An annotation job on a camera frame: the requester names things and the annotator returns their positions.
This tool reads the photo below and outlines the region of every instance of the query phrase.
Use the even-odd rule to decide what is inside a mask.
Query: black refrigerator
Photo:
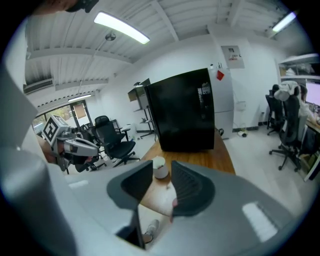
[[[207,68],[169,77],[144,90],[163,151],[214,148],[215,111]]]

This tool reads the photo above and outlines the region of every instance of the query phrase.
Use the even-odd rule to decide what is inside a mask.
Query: doorway
[[[77,101],[70,104],[73,117],[76,123],[76,126],[80,126],[90,123],[93,126],[92,120],[90,118],[87,104],[84,100]]]

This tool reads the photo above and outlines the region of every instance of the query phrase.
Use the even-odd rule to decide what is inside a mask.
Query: poster
[[[229,69],[244,69],[245,64],[240,53],[240,49],[236,45],[221,46],[225,58],[225,62]]]

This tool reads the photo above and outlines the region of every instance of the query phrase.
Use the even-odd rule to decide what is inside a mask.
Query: white refrigerator
[[[218,71],[224,76],[217,78]],[[222,139],[231,137],[234,124],[234,91],[232,78],[228,68],[208,68],[214,105],[214,125],[217,129],[223,129]]]

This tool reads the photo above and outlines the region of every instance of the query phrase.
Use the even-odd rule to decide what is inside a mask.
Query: air conditioner
[[[23,88],[23,92],[28,95],[51,86],[54,86],[54,80],[52,78],[27,85]]]

